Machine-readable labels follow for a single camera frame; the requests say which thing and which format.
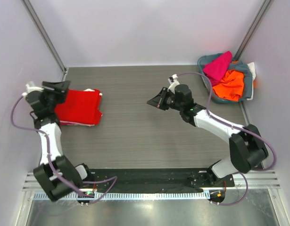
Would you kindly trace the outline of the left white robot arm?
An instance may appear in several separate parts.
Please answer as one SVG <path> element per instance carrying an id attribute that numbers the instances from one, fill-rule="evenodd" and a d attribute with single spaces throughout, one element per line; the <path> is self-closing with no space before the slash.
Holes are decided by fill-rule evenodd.
<path id="1" fill-rule="evenodd" d="M 48 198 L 55 202 L 71 192 L 93 185 L 94 176 L 84 163 L 74 166 L 63 154 L 60 120 L 55 113 L 58 104 L 65 102 L 70 81 L 42 82 L 37 87 L 32 81 L 23 93 L 31 106 L 34 129 L 41 138 L 41 160 L 33 175 Z"/>

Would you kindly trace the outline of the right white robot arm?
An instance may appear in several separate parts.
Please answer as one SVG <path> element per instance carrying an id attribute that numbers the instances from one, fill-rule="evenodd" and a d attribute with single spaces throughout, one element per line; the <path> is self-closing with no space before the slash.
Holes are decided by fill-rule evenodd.
<path id="1" fill-rule="evenodd" d="M 173 90 L 163 87 L 147 104 L 163 111 L 177 110 L 186 123 L 216 135 L 229 145 L 229 157 L 207 169 L 207 182 L 211 186 L 218 186 L 230 174 L 248 173 L 269 155 L 256 126 L 244 127 L 210 113 L 194 102 L 185 84 L 176 85 Z"/>

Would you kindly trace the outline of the red t shirt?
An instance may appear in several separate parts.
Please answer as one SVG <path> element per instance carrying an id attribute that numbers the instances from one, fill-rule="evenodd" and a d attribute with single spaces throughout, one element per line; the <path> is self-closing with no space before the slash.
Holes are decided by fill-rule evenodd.
<path id="1" fill-rule="evenodd" d="M 55 108 L 55 113 L 59 120 L 87 123 L 86 111 L 89 105 L 88 101 L 90 100 L 87 95 L 89 94 L 94 94 L 94 92 L 69 90 L 65 102 L 58 104 Z"/>

